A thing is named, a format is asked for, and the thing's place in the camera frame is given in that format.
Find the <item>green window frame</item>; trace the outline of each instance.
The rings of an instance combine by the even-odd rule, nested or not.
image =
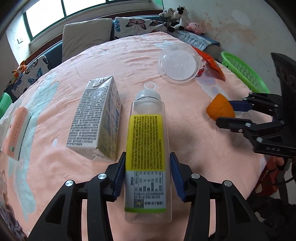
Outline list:
[[[66,14],[66,10],[65,10],[65,6],[64,6],[64,1],[61,0],[61,3],[62,3],[62,8],[63,8],[63,13],[64,13],[64,17],[61,18],[60,20],[54,22],[52,25],[48,26],[47,28],[43,29],[40,33],[38,33],[36,36],[32,36],[32,33],[31,33],[31,30],[30,30],[30,26],[29,26],[29,23],[28,23],[28,18],[27,18],[27,14],[26,12],[24,12],[23,16],[24,16],[24,21],[25,21],[25,26],[26,26],[26,29],[27,29],[27,33],[29,35],[29,38],[30,38],[30,41],[34,40],[35,38],[37,38],[40,34],[44,33],[46,30],[48,30],[49,28],[51,28],[52,26],[56,25],[57,23],[69,18],[69,17],[72,17],[73,15],[76,15],[78,13],[81,13],[81,12],[84,12],[86,10],[89,10],[89,9],[92,9],[92,8],[96,8],[96,7],[99,7],[99,6],[103,6],[103,5],[107,5],[107,4],[110,4],[110,3],[117,3],[117,2],[125,2],[125,1],[132,1],[132,0],[105,0],[106,2],[105,3],[102,3],[102,4],[98,4],[98,5],[94,5],[94,6],[91,6],[91,7],[88,7],[88,8],[85,8],[85,9],[82,9],[80,11],[77,11],[75,13],[72,13],[70,15],[67,15]]]

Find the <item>pink tissue pack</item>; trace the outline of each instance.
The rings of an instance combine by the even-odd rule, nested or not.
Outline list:
[[[22,141],[31,118],[31,113],[24,106],[18,107],[12,114],[9,128],[3,141],[3,152],[18,160]]]

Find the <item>yellow label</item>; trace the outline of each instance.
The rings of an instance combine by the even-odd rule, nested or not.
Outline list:
[[[126,149],[126,170],[165,170],[161,115],[130,116]]]

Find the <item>pink plush toy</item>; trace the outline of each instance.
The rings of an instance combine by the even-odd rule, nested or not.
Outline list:
[[[194,32],[195,34],[205,34],[205,31],[203,30],[202,26],[200,26],[198,23],[190,23],[187,22],[186,29],[188,31]]]

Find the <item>blue patterned cloth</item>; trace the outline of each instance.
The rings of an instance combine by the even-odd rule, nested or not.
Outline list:
[[[173,37],[188,43],[196,48],[198,48],[201,51],[204,51],[206,47],[210,45],[217,45],[220,46],[220,43],[212,40],[210,38],[207,38],[206,36],[203,35],[197,35],[192,32],[188,32],[185,30],[176,30],[173,33],[168,33],[172,35]]]
[[[50,70],[45,55],[40,56],[27,66],[15,84],[11,86],[11,93],[18,99],[32,84]]]

